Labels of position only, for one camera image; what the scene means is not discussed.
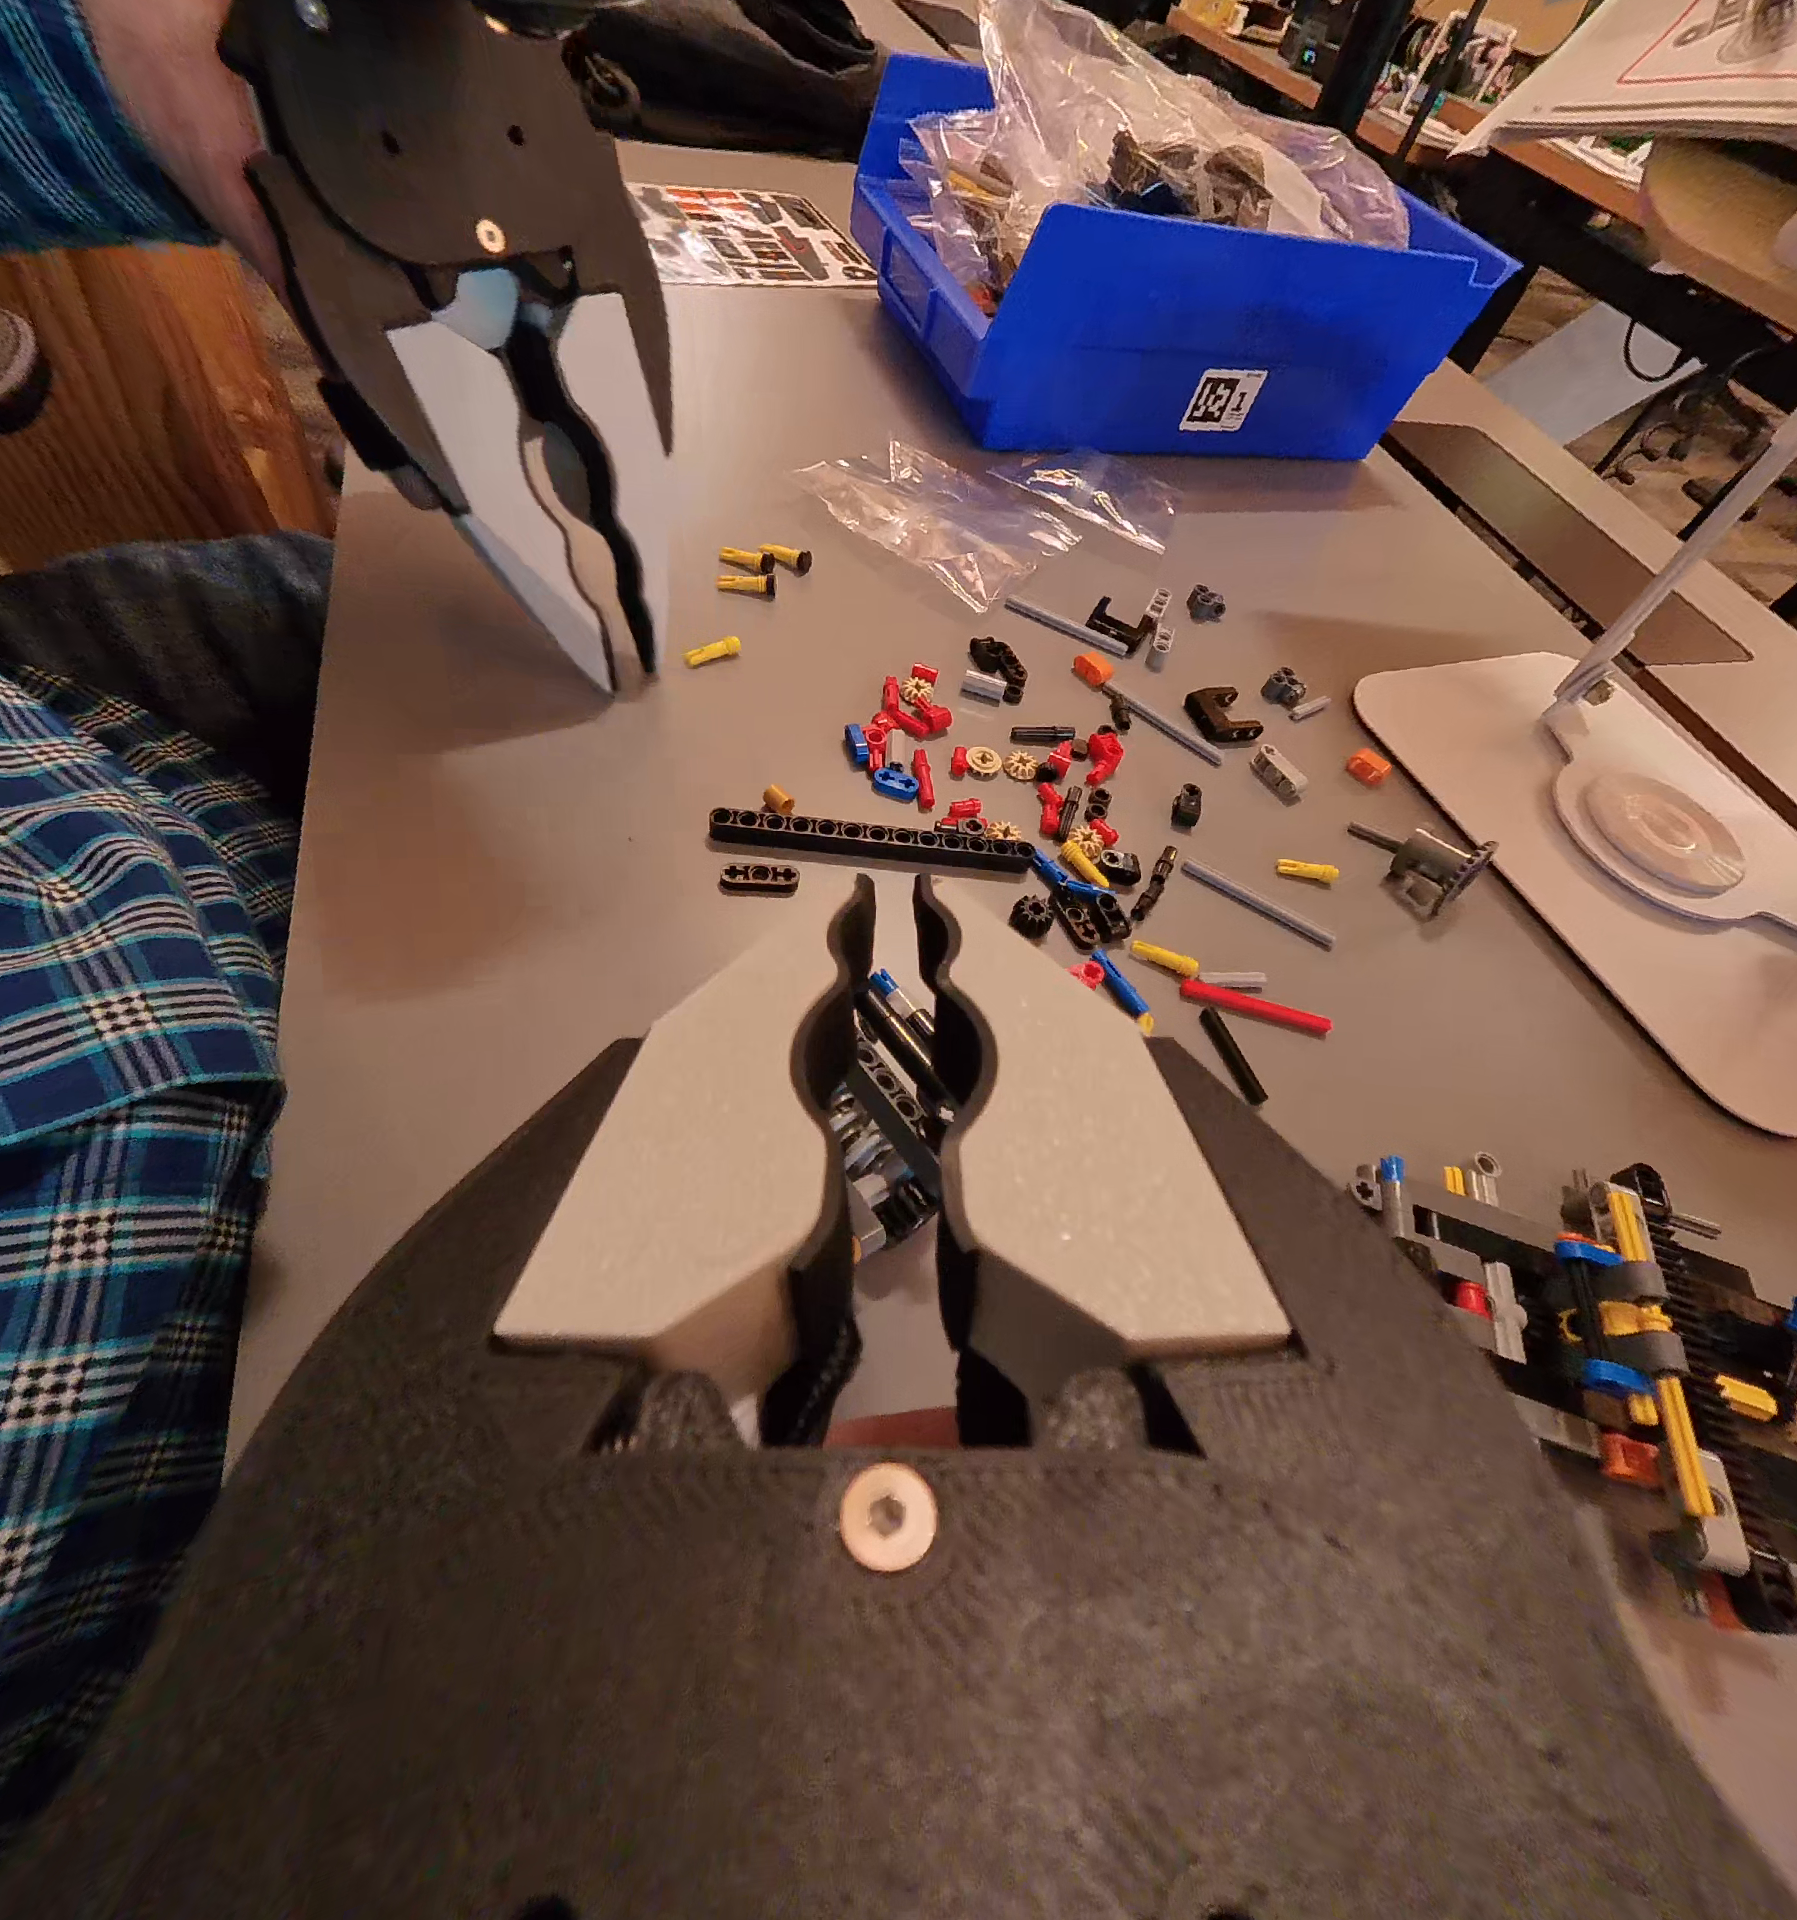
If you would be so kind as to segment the grey lego gear axle assembly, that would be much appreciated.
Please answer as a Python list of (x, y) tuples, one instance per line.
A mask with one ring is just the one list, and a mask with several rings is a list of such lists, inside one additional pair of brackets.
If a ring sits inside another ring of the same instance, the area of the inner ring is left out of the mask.
[(1438, 920), (1493, 864), (1497, 841), (1455, 845), (1428, 828), (1397, 838), (1359, 822), (1345, 832), (1390, 855), (1386, 886), (1420, 922)]

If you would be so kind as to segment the wooden furniture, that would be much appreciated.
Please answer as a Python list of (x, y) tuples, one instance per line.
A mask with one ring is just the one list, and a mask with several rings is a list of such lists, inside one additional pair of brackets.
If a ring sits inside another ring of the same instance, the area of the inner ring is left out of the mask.
[(130, 542), (334, 534), (334, 494), (228, 250), (0, 256), (51, 373), (0, 438), (0, 563)]

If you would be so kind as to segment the dark cloth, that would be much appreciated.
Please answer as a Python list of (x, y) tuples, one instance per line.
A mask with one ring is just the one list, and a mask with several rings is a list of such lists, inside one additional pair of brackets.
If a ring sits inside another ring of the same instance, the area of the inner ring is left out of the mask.
[(34, 669), (192, 734), (299, 822), (334, 542), (138, 542), (0, 576), (0, 669)]

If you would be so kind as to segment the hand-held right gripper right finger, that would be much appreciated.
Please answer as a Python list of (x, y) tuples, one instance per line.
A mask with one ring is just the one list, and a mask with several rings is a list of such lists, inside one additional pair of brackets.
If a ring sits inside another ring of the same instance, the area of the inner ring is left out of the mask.
[(969, 1448), (1027, 1446), (1079, 1377), (1257, 1360), (1290, 1319), (1198, 1141), (1134, 983), (1067, 964), (975, 884), (919, 878), (940, 1145), (938, 1296)]

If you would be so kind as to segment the long black lego beam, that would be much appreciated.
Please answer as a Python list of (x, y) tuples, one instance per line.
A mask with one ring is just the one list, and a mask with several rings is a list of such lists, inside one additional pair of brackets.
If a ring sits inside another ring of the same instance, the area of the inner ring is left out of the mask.
[(771, 859), (808, 857), (1000, 878), (1029, 876), (1044, 859), (1032, 841), (994, 834), (990, 822), (983, 820), (900, 826), (829, 815), (783, 815), (762, 807), (714, 807), (706, 838), (720, 849)]

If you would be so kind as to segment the person's left hand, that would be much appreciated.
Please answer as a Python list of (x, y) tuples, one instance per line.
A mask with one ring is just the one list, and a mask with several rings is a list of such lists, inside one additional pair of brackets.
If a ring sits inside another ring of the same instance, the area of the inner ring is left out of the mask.
[(261, 150), (251, 93), (218, 58), (228, 2), (82, 2), (105, 81), (207, 227), (278, 296), (286, 279), (245, 166)]

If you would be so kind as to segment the blue plastic bin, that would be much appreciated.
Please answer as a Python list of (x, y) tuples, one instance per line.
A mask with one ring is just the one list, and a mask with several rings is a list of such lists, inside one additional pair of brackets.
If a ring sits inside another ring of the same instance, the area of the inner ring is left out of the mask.
[(900, 143), (990, 104), (973, 64), (890, 56), (850, 229), (885, 319), (986, 450), (1361, 461), (1520, 271), (1413, 196), (1407, 250), (1063, 204), (984, 315), (912, 227)]

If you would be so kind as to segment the grey lego axle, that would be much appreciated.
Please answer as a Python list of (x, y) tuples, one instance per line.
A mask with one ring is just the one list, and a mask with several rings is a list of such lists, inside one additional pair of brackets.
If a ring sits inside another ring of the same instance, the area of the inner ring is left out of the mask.
[(1186, 878), (1209, 889), (1211, 893), (1219, 895), (1221, 899), (1255, 914), (1257, 918), (1269, 924), (1282, 928), (1284, 932), (1294, 934), (1295, 937), (1307, 941), (1309, 945), (1326, 953), (1336, 949), (1338, 937), (1334, 932), (1299, 914), (1290, 907), (1278, 905), (1274, 899), (1269, 899), (1269, 895), (1255, 891), (1246, 884), (1223, 876), (1221, 872), (1190, 859), (1180, 864), (1180, 870)]
[(1040, 626), (1040, 628), (1044, 628), (1048, 632), (1054, 632), (1057, 636), (1073, 640), (1073, 642), (1080, 644), (1086, 649), (1098, 649), (1098, 651), (1109, 653), (1111, 657), (1117, 657), (1117, 659), (1128, 659), (1130, 657), (1130, 644), (1128, 642), (1125, 642), (1121, 638), (1113, 638), (1109, 634), (1102, 634), (1100, 630), (1096, 630), (1096, 628), (1092, 628), (1092, 626), (1088, 626), (1084, 623), (1071, 621), (1067, 617), (1061, 617), (1057, 613), (1042, 609), (1042, 607), (1038, 607), (1034, 603), (1029, 603), (1029, 601), (1025, 601), (1021, 598), (1015, 598), (1015, 596), (1006, 596), (1004, 601), (1002, 601), (1002, 605), (1004, 605), (1004, 609), (1008, 613), (1013, 613), (1019, 619), (1025, 619), (1025, 621), (1029, 621), (1029, 623), (1032, 623), (1032, 624), (1036, 624), (1036, 626)]
[(1115, 720), (1142, 722), (1150, 728), (1150, 732), (1176, 743), (1209, 767), (1221, 767), (1224, 763), (1224, 757), (1215, 743), (1205, 740), (1194, 728), (1173, 722), (1153, 707), (1140, 701), (1136, 695), (1113, 686), (1105, 697)]

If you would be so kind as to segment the black bag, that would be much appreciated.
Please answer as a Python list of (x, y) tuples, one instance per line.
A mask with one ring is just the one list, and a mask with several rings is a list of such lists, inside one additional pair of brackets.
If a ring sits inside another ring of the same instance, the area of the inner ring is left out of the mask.
[(885, 48), (842, 2), (572, 4), (566, 68), (597, 125), (650, 144), (854, 160)]

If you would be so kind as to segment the small black lego assembly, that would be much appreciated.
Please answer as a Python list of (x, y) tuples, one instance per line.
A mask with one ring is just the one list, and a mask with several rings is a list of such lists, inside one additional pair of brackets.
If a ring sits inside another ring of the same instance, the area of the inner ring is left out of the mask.
[(919, 1235), (940, 1210), (940, 1151), (956, 1104), (933, 1070), (933, 1016), (883, 968), (854, 997), (854, 1051), (829, 1127), (848, 1223), (867, 1260)]

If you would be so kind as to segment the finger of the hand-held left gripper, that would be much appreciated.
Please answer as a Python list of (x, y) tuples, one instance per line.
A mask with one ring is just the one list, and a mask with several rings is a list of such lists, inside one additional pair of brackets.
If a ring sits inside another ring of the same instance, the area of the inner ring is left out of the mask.
[(526, 488), (549, 519), (560, 640), (587, 676), (650, 676), (666, 640), (672, 358), (660, 310), (618, 292), (516, 319)]
[(553, 304), (516, 277), (458, 277), (385, 338), (449, 473), (449, 517), (579, 674), (620, 694), (625, 525), (606, 431), (625, 421), (622, 296)]

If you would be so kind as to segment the lego sticker sheet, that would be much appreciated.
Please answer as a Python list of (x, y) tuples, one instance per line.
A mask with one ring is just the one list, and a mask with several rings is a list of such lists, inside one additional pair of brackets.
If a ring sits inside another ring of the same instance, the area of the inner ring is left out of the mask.
[(654, 183), (629, 192), (666, 287), (877, 287), (862, 250), (806, 198)]

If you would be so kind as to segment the blue plaid shirt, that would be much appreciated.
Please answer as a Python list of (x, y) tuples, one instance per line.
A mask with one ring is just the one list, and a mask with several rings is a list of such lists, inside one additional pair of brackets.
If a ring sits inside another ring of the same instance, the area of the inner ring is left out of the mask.
[(0, 1859), (217, 1494), (293, 874), (224, 755), (0, 669)]

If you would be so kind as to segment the person's left forearm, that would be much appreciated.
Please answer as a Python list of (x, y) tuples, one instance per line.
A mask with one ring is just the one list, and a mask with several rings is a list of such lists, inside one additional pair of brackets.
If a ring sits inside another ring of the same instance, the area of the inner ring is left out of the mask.
[(165, 177), (74, 2), (0, 2), (0, 254), (217, 235)]

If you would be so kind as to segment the round wooden table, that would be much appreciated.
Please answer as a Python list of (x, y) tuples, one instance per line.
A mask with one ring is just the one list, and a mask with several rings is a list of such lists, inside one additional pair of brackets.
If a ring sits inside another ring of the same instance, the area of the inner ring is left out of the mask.
[(1797, 335), (1797, 275), (1774, 260), (1797, 179), (1724, 143), (1655, 141), (1641, 185), (1662, 263)]

